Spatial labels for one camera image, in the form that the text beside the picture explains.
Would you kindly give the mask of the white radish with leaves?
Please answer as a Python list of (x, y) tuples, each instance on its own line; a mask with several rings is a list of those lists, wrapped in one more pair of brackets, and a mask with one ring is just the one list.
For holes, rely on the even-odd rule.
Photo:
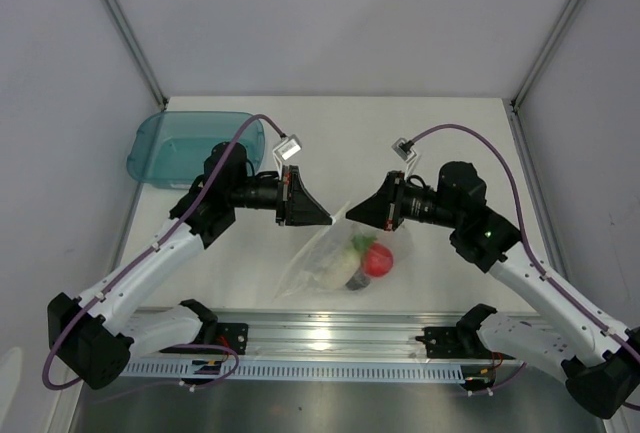
[(326, 290), (348, 290), (346, 283), (353, 275), (366, 275), (362, 270), (363, 256), (374, 241), (372, 235), (353, 235), (319, 274), (317, 281), (321, 287)]

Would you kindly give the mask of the dark round fruit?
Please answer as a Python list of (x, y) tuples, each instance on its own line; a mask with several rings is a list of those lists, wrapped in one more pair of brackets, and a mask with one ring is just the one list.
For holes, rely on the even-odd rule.
[(371, 279), (367, 275), (353, 275), (346, 283), (346, 288), (350, 291), (359, 291), (368, 287)]

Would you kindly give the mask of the red tomato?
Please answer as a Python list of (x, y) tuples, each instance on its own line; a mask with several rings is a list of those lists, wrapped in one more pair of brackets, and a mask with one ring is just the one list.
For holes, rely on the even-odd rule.
[(372, 278), (387, 275), (394, 266), (394, 257), (390, 249), (379, 243), (373, 243), (363, 256), (362, 270)]

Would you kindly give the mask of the clear zip top bag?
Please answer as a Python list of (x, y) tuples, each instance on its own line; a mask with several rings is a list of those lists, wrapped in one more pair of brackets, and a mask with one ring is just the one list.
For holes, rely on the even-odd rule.
[(397, 271), (414, 252), (410, 231), (392, 232), (346, 218), (344, 204), (293, 256), (278, 283), (277, 298), (360, 293)]

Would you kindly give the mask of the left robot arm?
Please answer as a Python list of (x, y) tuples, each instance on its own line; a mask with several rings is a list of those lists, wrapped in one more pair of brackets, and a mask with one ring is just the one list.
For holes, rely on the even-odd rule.
[(219, 351), (236, 357), (220, 336), (218, 317), (187, 299), (138, 322), (133, 314), (181, 265), (209, 248), (238, 209), (272, 211), (280, 226), (325, 226), (332, 216), (305, 188), (289, 159), (301, 144), (285, 136), (273, 149), (276, 170), (257, 173), (238, 142), (214, 146), (202, 173), (170, 210), (150, 243), (128, 264), (76, 297), (58, 294), (47, 307), (50, 353), (97, 390), (114, 382), (131, 359), (156, 352)]

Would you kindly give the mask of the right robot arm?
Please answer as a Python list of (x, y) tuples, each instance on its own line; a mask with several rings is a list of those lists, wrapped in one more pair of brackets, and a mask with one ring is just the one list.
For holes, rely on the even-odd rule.
[(523, 361), (562, 383), (587, 412), (610, 419), (639, 386), (639, 331), (613, 318), (539, 261), (523, 229), (486, 203), (475, 167), (449, 162), (435, 188), (389, 172), (347, 219), (384, 231), (411, 220), (450, 229), (455, 252), (520, 296), (552, 327), (547, 333), (478, 305), (459, 321), (458, 348)]

